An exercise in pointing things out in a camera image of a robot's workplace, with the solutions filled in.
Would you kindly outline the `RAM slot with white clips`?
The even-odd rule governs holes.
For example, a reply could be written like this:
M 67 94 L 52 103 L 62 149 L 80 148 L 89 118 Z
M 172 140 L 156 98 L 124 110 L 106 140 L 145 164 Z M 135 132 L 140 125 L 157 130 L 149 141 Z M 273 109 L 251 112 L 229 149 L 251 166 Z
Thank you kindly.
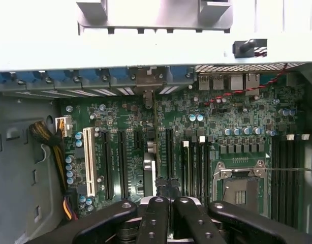
M 205 136 L 199 137 L 199 185 L 200 185 L 200 202 L 204 202 L 204 145 Z
M 182 194 L 190 195 L 190 144 L 189 141 L 182 142 Z
M 287 168 L 291 169 L 293 167 L 293 141 L 287 141 Z M 286 224 L 291 226 L 292 221 L 292 211 L 293 211 L 293 172 L 287 172 L 287 184 L 286 184 Z
M 311 143 L 310 143 L 310 134 L 301 135 L 301 144 L 306 155 L 309 155 L 312 152 Z

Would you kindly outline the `CPU socket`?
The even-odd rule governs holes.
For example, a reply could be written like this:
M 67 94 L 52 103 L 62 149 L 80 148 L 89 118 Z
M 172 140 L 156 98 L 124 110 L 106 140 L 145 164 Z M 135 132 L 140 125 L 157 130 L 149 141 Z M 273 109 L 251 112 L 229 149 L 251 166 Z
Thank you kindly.
M 226 201 L 269 217 L 269 177 L 264 158 L 233 160 L 231 164 L 218 160 L 214 164 L 212 200 Z

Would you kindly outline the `long black expansion slot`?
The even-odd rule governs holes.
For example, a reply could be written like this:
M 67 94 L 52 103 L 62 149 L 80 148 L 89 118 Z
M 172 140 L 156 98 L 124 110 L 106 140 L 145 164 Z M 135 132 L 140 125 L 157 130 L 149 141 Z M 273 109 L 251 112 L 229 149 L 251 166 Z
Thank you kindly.
M 173 130 L 166 129 L 166 160 L 167 160 L 167 177 L 172 178 L 174 175 L 173 163 Z
M 111 200 L 114 195 L 114 186 L 112 179 L 111 140 L 108 131 L 102 131 L 102 151 L 105 165 L 105 198 L 106 200 Z
M 121 199 L 128 199 L 129 198 L 128 160 L 127 160 L 126 138 L 127 137 L 126 137 L 125 130 L 119 130 L 117 132 Z

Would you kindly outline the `short black expansion slot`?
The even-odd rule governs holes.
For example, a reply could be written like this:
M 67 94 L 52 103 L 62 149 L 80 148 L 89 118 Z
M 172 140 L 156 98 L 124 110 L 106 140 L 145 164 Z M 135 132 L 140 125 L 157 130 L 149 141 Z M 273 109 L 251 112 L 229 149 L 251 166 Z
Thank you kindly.
M 142 150 L 144 146 L 142 131 L 139 129 L 134 130 L 134 149 Z

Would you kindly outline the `white expansion slot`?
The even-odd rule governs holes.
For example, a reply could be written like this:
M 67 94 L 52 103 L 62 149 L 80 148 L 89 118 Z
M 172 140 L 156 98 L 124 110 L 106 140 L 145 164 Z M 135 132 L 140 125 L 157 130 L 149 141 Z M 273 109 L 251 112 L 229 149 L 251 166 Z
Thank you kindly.
M 88 197 L 95 197 L 98 191 L 94 132 L 95 131 L 92 127 L 83 129 L 86 187 Z

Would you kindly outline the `green motherboard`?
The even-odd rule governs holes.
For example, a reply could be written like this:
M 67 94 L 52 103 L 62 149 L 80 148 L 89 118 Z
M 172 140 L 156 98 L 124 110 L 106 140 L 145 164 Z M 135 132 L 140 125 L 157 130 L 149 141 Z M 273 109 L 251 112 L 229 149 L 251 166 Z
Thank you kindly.
M 293 141 L 293 167 L 295 140 L 300 142 L 299 168 L 303 168 L 301 157 L 303 147 L 301 135 L 305 132 L 305 113 L 299 103 L 303 97 L 302 87 L 272 87 L 261 91 L 259 95 L 229 97 L 219 91 L 201 91 L 194 87 L 172 94 L 169 88 L 157 95 L 159 119 L 160 171 L 157 178 L 176 179 L 182 193 L 182 142 L 190 144 L 190 195 L 193 194 L 191 138 L 197 137 L 197 199 L 200 201 L 199 185 L 199 137 L 205 136 L 204 145 L 204 207 L 208 207 L 206 175 L 206 143 L 211 141 L 212 179 L 214 164 L 224 160 L 231 164 L 233 160 L 245 158 L 248 163 L 264 158 L 266 168 L 279 168 L 279 143 L 286 141 L 285 168 L 287 168 L 287 141 Z M 144 106 L 138 97 L 77 98 L 61 103 L 67 115 L 72 117 L 74 131 L 65 138 L 67 182 L 71 189 L 71 201 L 76 203 L 75 211 L 84 217 L 121 199 L 118 162 L 117 132 L 125 130 L 128 160 L 129 198 L 139 203 L 144 197 L 156 196 L 155 182 L 151 172 L 144 170 L 144 156 L 147 153 L 146 129 L 151 126 L 151 110 Z M 95 197 L 87 196 L 83 129 L 92 127 L 95 136 L 97 164 L 97 186 Z M 142 131 L 144 146 L 134 149 L 134 130 Z M 173 130 L 174 175 L 167 177 L 166 129 Z M 102 151 L 102 131 L 110 133 L 112 156 L 112 179 L 114 195 L 111 200 L 105 198 L 105 165 Z M 278 221 L 279 172 L 267 171 L 269 177 L 270 209 L 269 218 Z M 303 171 L 299 171 L 299 208 L 298 222 L 294 222 L 294 172 L 293 172 L 293 211 L 292 227 L 300 227 L 301 195 Z

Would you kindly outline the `thin metal locking lever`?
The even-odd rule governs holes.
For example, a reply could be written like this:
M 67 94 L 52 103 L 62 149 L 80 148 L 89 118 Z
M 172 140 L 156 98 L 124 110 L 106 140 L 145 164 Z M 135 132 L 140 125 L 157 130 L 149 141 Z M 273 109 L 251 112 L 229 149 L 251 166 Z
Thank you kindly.
M 312 172 L 310 168 L 265 168 L 266 171 L 306 171 Z

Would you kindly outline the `white power connector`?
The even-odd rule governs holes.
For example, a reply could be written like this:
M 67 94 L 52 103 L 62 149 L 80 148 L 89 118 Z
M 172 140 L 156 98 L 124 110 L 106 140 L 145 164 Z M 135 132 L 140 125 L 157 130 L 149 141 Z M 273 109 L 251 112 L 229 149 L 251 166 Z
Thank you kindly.
M 71 137 L 73 131 L 72 117 L 70 115 L 55 118 L 55 130 L 61 137 Z

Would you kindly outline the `open black PC case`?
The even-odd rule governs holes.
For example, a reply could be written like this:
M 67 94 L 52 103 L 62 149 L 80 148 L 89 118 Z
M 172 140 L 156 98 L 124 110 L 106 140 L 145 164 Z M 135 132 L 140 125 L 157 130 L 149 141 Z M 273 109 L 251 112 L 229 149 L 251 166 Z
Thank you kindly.
M 267 39 L 267 56 L 235 58 L 233 43 L 249 39 Z M 157 95 L 166 88 L 172 94 L 199 89 L 200 75 L 211 77 L 210 90 L 213 76 L 222 75 L 224 90 L 214 91 L 229 97 L 251 97 L 245 94 L 250 73 L 260 74 L 259 94 L 272 87 L 302 87 L 299 106 L 312 148 L 312 49 L 296 37 L 137 35 L 0 42 L 0 244 L 26 244 L 83 218 L 71 201 L 66 137 L 56 132 L 55 118 L 67 116 L 61 103 L 71 99 L 143 99 L 135 91 L 138 67 L 157 68 L 162 74 Z M 243 90 L 230 89 L 232 75 L 243 75 Z M 303 151 L 301 162 L 312 169 L 312 152 Z M 303 171 L 302 176 L 300 227 L 290 227 L 312 235 L 312 172 Z M 194 244 L 174 237 L 169 200 L 167 244 Z M 108 244 L 136 244 L 137 233 L 136 226 L 124 225 Z

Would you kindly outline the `grey parts rack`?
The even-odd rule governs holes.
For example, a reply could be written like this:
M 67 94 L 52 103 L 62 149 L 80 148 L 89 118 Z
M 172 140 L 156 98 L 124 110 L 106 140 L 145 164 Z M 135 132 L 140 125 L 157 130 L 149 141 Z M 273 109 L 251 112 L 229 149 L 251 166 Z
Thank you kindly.
M 228 31 L 233 0 L 76 0 L 80 33 Z

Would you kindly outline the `black chassis intrusion switch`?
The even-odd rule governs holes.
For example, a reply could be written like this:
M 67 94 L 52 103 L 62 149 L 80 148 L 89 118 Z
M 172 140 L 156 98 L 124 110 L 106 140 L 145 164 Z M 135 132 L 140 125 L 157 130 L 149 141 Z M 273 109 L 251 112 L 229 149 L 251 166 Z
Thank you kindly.
M 267 56 L 267 39 L 249 39 L 235 41 L 232 45 L 235 58 L 265 57 Z

